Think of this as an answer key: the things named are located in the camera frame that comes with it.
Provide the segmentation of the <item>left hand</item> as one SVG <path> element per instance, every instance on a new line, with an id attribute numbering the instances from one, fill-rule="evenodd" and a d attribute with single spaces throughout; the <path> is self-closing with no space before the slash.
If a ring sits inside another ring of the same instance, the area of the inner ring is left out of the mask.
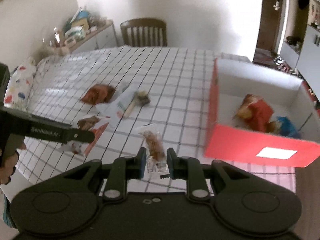
<path id="1" fill-rule="evenodd" d="M 15 173 L 16 170 L 16 164 L 19 160 L 19 153 L 17 152 L 17 150 L 15 151 L 15 153 L 8 157 L 4 163 L 3 166 L 1 166 L 1 175 L 0 175 L 0 179 L 1 179 L 1 185 L 7 185 L 8 183 L 11 182 L 11 176 Z"/>

